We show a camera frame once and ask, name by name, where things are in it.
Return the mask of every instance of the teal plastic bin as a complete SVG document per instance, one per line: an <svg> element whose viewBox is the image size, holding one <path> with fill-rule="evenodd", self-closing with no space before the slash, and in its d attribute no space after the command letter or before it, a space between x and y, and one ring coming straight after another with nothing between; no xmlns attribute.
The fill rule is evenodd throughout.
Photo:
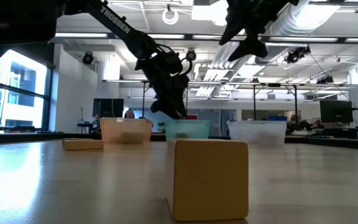
<svg viewBox="0 0 358 224"><path fill-rule="evenodd" d="M167 140L174 138L208 139L209 121L169 120L165 122Z"/></svg>

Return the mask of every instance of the wooden table surface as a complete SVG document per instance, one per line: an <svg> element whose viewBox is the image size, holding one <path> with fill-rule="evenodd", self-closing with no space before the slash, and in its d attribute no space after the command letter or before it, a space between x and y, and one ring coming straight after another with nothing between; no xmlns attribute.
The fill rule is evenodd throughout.
<svg viewBox="0 0 358 224"><path fill-rule="evenodd" d="M358 223L357 149L287 144L249 154L249 216L213 224ZM0 223L175 223L165 156L164 142L103 152L0 145Z"/></svg>

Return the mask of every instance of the clear plastic bin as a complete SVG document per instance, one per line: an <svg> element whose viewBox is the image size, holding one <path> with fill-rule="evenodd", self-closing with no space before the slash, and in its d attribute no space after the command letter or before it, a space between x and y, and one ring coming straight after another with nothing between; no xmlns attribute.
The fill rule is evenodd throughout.
<svg viewBox="0 0 358 224"><path fill-rule="evenodd" d="M150 141L152 123L146 119L101 118L105 143L143 143Z"/></svg>
<svg viewBox="0 0 358 224"><path fill-rule="evenodd" d="M227 125L232 140L264 146L284 145L286 121L236 121Z"/></svg>
<svg viewBox="0 0 358 224"><path fill-rule="evenodd" d="M169 120L165 122L165 136L168 139L208 139L209 121Z"/></svg>

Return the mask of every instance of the blue object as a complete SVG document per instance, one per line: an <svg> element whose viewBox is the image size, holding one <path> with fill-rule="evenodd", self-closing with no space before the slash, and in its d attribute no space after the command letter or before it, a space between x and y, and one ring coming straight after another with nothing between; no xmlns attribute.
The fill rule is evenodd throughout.
<svg viewBox="0 0 358 224"><path fill-rule="evenodd" d="M288 121L286 116L268 116L268 121Z"/></svg>
<svg viewBox="0 0 358 224"><path fill-rule="evenodd" d="M208 139L209 121L168 120L165 122L165 136L168 139L191 138Z"/></svg>

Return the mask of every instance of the flat wooden block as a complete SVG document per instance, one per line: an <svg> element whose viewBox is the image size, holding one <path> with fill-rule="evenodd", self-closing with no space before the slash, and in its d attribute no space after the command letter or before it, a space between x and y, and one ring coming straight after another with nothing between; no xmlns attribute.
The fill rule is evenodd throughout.
<svg viewBox="0 0 358 224"><path fill-rule="evenodd" d="M104 143L102 140L93 139L64 139L63 148L65 150L84 150L84 149L103 149Z"/></svg>
<svg viewBox="0 0 358 224"><path fill-rule="evenodd" d="M168 204L178 221L248 216L248 145L223 140L168 140Z"/></svg>

